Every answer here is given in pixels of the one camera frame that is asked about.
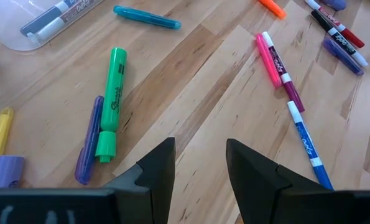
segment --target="orange marker cap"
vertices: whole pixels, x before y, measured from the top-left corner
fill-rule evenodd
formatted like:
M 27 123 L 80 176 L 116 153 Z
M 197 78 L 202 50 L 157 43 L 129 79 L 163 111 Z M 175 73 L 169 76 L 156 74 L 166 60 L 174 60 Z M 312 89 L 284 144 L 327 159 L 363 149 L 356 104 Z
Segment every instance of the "orange marker cap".
M 287 14 L 285 11 L 280 8 L 273 0 L 259 0 L 262 4 L 264 4 L 268 9 L 270 9 L 274 14 L 277 15 L 280 19 L 284 19 Z

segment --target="wooden surface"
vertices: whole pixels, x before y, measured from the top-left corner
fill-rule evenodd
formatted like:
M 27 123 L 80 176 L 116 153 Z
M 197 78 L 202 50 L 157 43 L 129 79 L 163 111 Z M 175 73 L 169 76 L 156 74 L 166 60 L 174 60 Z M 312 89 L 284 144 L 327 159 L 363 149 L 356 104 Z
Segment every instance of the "wooden surface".
M 128 52 L 118 156 L 97 164 L 90 187 L 121 174 L 168 136 L 177 165 L 169 223 L 234 223 L 239 210 L 225 161 L 236 138 L 316 181 L 283 88 L 274 90 L 254 43 L 268 30 L 300 93 L 303 117 L 335 189 L 370 189 L 370 66 L 338 63 L 302 0 L 278 0 L 284 21 L 256 0 L 105 0 L 33 52 L 0 44 L 0 110 L 15 109 L 7 154 L 26 157 L 24 187 L 82 187 L 73 173 L 93 100 L 104 94 L 112 47 Z M 127 21 L 115 4 L 182 22 L 168 30 Z M 366 46 L 370 0 L 336 16 Z

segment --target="black marker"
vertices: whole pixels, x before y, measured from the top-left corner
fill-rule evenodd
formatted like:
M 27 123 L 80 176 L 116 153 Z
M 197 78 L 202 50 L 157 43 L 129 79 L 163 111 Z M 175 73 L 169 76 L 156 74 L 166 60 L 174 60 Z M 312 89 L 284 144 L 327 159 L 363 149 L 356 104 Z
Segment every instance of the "black marker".
M 334 41 L 352 56 L 361 66 L 366 67 L 369 64 L 366 59 L 343 37 L 338 30 L 336 30 L 327 20 L 315 9 L 312 11 L 313 18 L 320 24 L 320 26 L 334 39 Z

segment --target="wood grain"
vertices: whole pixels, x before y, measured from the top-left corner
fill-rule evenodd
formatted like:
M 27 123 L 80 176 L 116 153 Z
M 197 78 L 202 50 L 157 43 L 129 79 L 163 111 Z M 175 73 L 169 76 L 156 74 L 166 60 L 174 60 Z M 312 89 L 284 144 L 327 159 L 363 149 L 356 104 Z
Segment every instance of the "wood grain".
M 26 157 L 22 186 L 85 187 L 74 179 L 75 163 L 113 47 L 128 52 L 118 153 L 95 165 L 87 187 L 120 175 L 169 136 L 177 141 L 169 223 L 242 223 L 227 138 L 317 181 L 288 96 L 274 90 L 254 44 L 267 30 L 335 189 L 370 189 L 370 66 L 354 76 L 321 47 L 326 34 L 303 0 L 276 2 L 283 21 L 257 0 L 106 0 L 33 52 L 0 44 L 0 110 L 16 112 L 6 153 Z M 182 28 L 116 17 L 117 3 L 178 19 Z M 349 1 L 336 17 L 364 40 L 359 51 L 370 63 L 370 1 Z

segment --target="clear plastic tray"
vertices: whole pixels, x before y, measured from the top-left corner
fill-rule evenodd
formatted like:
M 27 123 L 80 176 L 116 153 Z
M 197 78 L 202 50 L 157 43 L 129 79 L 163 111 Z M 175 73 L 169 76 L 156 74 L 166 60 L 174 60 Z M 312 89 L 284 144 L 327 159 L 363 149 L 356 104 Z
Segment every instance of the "clear plastic tray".
M 0 0 L 0 42 L 34 50 L 103 0 Z

